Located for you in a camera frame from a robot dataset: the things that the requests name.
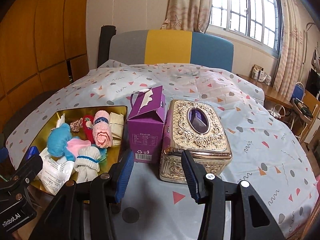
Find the rolled pink towel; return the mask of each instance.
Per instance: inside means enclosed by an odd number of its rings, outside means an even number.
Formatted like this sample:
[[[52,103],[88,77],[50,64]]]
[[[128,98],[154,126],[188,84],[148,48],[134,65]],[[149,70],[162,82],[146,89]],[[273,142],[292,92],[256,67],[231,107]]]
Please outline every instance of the rolled pink towel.
[[[104,110],[98,111],[93,119],[93,139],[100,148],[107,148],[113,144],[109,120],[110,115]]]

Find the starfish print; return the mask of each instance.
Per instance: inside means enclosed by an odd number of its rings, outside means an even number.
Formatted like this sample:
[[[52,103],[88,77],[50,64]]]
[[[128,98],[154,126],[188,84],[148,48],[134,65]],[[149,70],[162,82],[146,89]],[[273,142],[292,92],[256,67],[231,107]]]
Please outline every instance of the starfish print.
[[[174,20],[172,20],[172,21],[170,21],[170,22],[173,23],[173,28],[175,28],[177,25],[179,25],[180,27],[182,27],[182,26],[181,26],[181,21],[182,21],[182,19],[178,20],[178,16],[175,15],[175,16],[174,16]]]

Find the ornate gold tissue box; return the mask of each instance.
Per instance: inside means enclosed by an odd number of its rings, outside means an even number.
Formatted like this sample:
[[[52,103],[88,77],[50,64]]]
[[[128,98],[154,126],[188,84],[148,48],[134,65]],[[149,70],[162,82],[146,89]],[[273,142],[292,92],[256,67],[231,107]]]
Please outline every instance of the ornate gold tissue box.
[[[219,175],[232,159],[228,139],[214,109],[203,103],[172,100],[164,126],[160,179],[186,183],[181,153],[189,150],[208,173]]]

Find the purple box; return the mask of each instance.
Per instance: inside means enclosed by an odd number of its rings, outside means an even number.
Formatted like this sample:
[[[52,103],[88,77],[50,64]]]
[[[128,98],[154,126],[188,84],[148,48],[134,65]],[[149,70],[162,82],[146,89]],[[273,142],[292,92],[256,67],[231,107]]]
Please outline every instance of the purple box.
[[[163,127],[164,100],[162,86],[140,92],[128,117],[130,148],[134,161],[158,163],[160,160]]]

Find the beige curtain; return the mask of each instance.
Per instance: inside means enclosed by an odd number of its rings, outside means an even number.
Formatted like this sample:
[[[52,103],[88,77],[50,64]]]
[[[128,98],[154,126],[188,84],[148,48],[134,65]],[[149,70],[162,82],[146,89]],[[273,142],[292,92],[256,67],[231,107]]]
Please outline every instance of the beige curtain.
[[[303,55],[303,32],[296,0],[281,0],[283,44],[273,88],[290,100],[299,78]]]
[[[212,0],[170,0],[162,29],[205,32]]]

